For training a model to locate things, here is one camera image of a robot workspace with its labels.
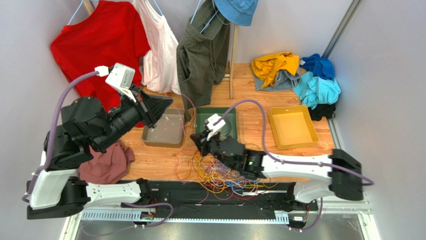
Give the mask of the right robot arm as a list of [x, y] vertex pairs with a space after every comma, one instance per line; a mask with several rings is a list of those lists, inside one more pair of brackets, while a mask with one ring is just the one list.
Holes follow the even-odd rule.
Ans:
[[291, 156], [248, 149], [230, 136], [208, 138], [207, 132], [191, 134], [190, 139], [202, 156], [212, 155], [247, 179], [306, 179], [287, 190], [292, 201], [307, 204], [328, 196], [348, 201], [364, 198], [362, 165], [342, 149], [333, 149], [330, 155]]

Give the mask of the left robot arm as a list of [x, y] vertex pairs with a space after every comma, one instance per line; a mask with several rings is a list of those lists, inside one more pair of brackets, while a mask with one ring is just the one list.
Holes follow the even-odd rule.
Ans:
[[93, 152], [107, 149], [139, 123], [154, 128], [173, 103], [170, 97], [134, 93], [135, 100], [122, 96], [120, 105], [106, 112], [100, 100], [85, 96], [61, 109], [61, 125], [48, 133], [44, 149], [52, 148], [52, 156], [42, 154], [46, 169], [28, 181], [30, 194], [26, 217], [29, 220], [73, 216], [89, 207], [118, 205], [129, 208], [151, 208], [154, 203], [149, 182], [138, 179], [126, 183], [88, 183], [75, 177], [81, 164], [92, 160]]

